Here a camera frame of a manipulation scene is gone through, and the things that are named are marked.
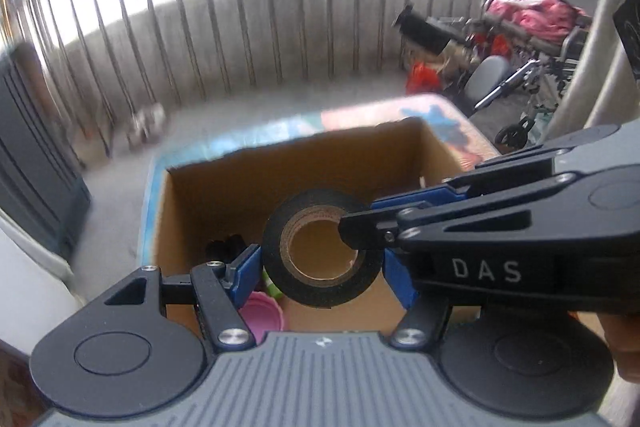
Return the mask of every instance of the pink blanket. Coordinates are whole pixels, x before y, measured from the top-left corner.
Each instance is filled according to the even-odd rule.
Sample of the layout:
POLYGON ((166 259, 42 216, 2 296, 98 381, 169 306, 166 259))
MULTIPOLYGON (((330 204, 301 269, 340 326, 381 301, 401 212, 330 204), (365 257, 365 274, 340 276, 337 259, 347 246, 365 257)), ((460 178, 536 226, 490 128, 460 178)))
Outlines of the pink blanket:
POLYGON ((578 10, 560 0, 494 0, 488 11, 558 44, 569 35, 578 15, 578 10))

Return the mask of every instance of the green object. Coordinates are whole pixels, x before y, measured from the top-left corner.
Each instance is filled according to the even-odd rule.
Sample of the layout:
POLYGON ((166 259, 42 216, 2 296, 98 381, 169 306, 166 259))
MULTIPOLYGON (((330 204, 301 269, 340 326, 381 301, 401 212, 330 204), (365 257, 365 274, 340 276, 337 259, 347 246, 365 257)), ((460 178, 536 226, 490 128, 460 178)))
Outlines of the green object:
POLYGON ((264 268, 262 269, 262 280, 264 281, 264 286, 269 297, 279 299, 280 297, 284 296, 284 293, 282 293, 280 289, 276 285, 274 285, 271 277, 269 277, 269 274, 264 268))

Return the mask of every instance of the cardboard box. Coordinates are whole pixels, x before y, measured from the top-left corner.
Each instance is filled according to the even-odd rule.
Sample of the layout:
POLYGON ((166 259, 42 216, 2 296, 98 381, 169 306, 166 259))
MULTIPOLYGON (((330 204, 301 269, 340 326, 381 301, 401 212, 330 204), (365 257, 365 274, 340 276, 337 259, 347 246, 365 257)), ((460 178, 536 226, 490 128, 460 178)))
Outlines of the cardboard box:
MULTIPOLYGON (((203 263, 212 239, 240 233, 260 243, 270 214, 287 198, 332 188, 373 200, 439 183, 460 172, 449 149, 421 118, 328 131, 240 149, 212 162, 164 172, 153 252, 164 275, 203 263)), ((380 330, 389 333, 404 310, 382 274, 358 298, 314 309, 284 298, 289 328, 298 331, 380 330)), ((169 306, 168 317, 198 331, 193 310, 169 306)))

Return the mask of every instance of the human hand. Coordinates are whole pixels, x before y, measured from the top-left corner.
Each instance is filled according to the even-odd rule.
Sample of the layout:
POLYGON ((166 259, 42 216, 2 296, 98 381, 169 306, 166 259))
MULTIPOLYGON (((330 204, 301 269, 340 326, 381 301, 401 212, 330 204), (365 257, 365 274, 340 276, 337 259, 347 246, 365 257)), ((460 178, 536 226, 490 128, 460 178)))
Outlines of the human hand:
POLYGON ((640 315, 606 315, 598 318, 620 377, 640 383, 640 315))

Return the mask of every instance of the pink bowl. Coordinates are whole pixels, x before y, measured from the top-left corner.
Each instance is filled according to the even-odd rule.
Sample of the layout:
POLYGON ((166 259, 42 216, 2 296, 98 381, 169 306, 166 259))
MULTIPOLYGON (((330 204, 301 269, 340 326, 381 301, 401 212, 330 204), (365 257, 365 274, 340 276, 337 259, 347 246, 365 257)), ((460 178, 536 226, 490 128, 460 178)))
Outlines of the pink bowl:
POLYGON ((275 299, 262 292, 251 292, 249 299, 238 312, 258 344, 264 340, 267 331, 284 331, 286 328, 282 308, 275 299))

